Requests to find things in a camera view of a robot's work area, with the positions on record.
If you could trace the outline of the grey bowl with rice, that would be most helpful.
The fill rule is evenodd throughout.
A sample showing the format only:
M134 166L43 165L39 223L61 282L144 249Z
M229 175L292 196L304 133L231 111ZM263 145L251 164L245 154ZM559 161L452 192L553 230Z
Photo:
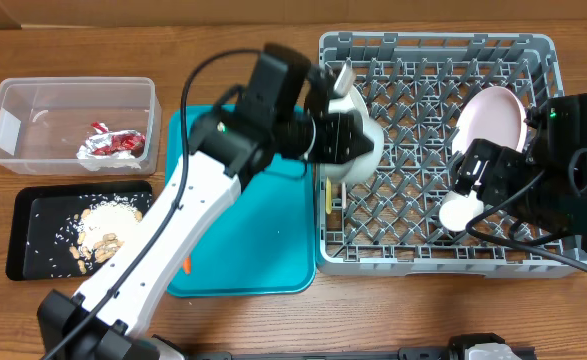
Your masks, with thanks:
M324 174L333 183L347 185L363 183L378 167L384 150L384 131L382 127L370 119L368 115L362 115L357 110L350 111L356 119L356 123L362 127L363 134L372 141L373 150L361 155L345 164L321 165Z

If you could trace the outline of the white bowl with peanuts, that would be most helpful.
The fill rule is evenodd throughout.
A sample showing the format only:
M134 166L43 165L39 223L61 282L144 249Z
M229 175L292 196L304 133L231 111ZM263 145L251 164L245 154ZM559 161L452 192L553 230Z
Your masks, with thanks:
M363 118L369 117L367 105L355 85L352 85L347 95L332 99L328 104L328 113L348 113L357 110Z

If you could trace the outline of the white plastic fork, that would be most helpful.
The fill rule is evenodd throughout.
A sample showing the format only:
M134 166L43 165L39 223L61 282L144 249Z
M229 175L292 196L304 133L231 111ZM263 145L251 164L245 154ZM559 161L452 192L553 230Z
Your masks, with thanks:
M341 184L341 203L342 203L342 210L346 210L348 204L348 191L347 185L345 183Z

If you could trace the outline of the white cup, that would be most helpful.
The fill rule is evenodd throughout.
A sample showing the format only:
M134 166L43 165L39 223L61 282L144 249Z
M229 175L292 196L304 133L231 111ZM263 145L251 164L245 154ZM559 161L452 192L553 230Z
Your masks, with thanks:
M443 198L439 209L442 226L450 231L464 231L466 225L484 211L484 203L471 191L467 196L450 191Z

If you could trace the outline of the yellow plastic spoon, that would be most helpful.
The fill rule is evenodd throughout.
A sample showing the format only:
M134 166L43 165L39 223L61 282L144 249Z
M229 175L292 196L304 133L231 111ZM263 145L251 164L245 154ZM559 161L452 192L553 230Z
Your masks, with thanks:
M328 177L325 179L325 213L326 215L330 215L332 213L333 205L332 205L332 183Z

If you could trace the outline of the white round plate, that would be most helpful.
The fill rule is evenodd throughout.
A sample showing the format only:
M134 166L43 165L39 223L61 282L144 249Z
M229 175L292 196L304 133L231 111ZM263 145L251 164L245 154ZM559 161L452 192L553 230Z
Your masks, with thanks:
M521 101L507 88L494 86L481 90L460 113L452 152L464 154L475 139L486 139L521 152L527 134L525 117Z

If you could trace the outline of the orange carrot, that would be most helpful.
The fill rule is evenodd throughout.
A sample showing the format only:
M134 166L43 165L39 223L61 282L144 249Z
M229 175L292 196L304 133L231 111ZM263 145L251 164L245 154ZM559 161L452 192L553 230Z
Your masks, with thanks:
M182 265L183 271L186 275L190 275L192 271L191 257L187 257Z

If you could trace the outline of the red silver foil wrapper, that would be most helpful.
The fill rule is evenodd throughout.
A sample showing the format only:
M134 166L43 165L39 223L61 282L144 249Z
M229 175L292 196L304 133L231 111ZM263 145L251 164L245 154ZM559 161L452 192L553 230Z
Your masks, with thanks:
M95 134L80 146L79 158L135 158L144 150L146 137L137 130L110 131L104 123L93 122Z

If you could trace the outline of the white napkin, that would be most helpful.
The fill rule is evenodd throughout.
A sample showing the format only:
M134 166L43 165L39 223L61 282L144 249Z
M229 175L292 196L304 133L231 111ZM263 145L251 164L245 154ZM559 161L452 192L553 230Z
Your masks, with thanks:
M89 171L100 171L102 169L140 169L137 158L129 150L116 151L110 155L94 155L88 147L82 145L76 157L81 161L83 167Z

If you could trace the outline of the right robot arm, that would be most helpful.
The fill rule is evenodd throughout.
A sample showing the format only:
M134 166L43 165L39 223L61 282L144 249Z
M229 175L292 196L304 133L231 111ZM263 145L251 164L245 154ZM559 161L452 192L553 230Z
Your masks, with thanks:
M525 152L482 136L454 165L454 191L488 207L465 230L587 273L587 93L551 98L524 122L536 131Z

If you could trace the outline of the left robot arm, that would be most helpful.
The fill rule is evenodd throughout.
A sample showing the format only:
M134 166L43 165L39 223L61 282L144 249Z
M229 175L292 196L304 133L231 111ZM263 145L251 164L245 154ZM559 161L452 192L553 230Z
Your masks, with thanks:
M148 334L166 288L210 226L275 156L329 166L333 180L368 178L383 151L381 128L338 73L268 43L247 84L183 122L182 156L169 183L124 246L72 296L50 292L37 317L49 359L179 359Z

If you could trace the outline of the grey dishwasher rack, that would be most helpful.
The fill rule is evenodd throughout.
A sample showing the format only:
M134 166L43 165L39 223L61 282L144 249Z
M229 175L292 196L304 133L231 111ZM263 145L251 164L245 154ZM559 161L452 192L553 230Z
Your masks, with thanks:
M569 266L453 232L439 222L450 188L451 144L465 104L501 86L525 107L564 92L556 48L543 34L328 32L319 62L350 66L355 86L384 131L374 174L332 184L325 213L324 171L318 174L318 267L331 275L467 274L489 278L561 278Z

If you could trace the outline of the teal serving tray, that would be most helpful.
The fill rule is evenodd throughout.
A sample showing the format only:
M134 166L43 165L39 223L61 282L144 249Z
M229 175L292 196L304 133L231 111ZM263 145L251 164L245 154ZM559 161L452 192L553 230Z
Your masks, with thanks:
M275 156L202 236L169 284L181 298L297 293L316 273L310 167Z

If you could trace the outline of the clear plastic bin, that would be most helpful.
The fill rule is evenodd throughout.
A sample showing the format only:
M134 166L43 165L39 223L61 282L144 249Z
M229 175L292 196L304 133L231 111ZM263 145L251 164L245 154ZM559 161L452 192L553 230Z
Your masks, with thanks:
M146 137L140 169L89 171L76 157L95 134L137 130ZM162 108L146 77L26 77L0 83L0 165L25 175L150 175L155 172Z

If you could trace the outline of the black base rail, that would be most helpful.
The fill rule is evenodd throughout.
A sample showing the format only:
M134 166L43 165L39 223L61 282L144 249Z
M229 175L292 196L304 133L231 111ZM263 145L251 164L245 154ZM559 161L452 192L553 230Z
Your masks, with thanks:
M188 354L158 335L152 340L169 350L169 359L186 360L537 360L534 347L510 347L495 333L453 336L445 346L400 347L394 351L343 351L269 354L199 352Z

